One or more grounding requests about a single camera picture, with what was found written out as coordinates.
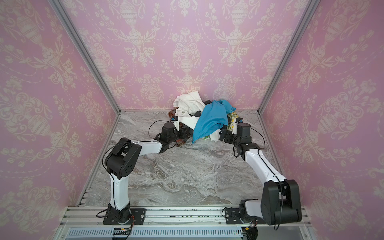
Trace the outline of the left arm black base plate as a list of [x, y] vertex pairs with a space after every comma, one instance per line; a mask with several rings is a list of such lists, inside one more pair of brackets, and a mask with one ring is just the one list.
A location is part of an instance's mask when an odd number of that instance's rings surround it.
[[129, 210], [117, 211], [108, 209], [104, 217], [104, 225], [143, 225], [146, 217], [146, 209], [133, 208]]

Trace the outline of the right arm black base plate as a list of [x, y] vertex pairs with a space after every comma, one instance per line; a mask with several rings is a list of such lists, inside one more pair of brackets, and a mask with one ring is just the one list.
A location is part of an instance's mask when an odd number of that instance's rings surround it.
[[226, 219], [227, 225], [258, 225], [265, 224], [266, 222], [257, 216], [249, 216], [244, 209], [225, 207], [221, 212], [222, 216]]

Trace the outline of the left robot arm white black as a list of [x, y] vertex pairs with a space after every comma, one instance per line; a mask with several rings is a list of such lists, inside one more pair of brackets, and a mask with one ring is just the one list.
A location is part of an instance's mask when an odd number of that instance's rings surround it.
[[142, 225], [145, 209], [131, 210], [129, 198], [129, 175], [134, 171], [139, 157], [149, 154], [161, 154], [176, 146], [176, 143], [187, 140], [193, 130], [187, 126], [176, 127], [173, 122], [165, 121], [162, 131], [148, 141], [132, 141], [121, 138], [113, 146], [103, 167], [111, 180], [111, 200], [103, 216], [104, 225]]

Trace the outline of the dark grey denim cloth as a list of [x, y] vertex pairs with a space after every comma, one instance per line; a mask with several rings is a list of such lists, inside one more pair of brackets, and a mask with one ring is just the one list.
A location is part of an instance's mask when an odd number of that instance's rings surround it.
[[[204, 102], [204, 105], [206, 106], [206, 105], [209, 105], [211, 103], [212, 103], [211, 100], [207, 100]], [[195, 112], [195, 114], [193, 116], [199, 118], [201, 116], [201, 114], [202, 114], [202, 111], [197, 111], [197, 112]]]

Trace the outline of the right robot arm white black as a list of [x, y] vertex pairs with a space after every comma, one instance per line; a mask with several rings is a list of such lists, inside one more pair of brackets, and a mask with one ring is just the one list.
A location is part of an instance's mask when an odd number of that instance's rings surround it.
[[263, 184], [260, 200], [242, 200], [239, 204], [239, 218], [244, 223], [261, 219], [277, 230], [282, 224], [302, 221], [300, 188], [295, 180], [289, 180], [268, 161], [262, 148], [252, 142], [250, 124], [238, 123], [228, 130], [220, 129], [220, 141], [232, 144], [234, 157], [241, 157], [256, 173]]

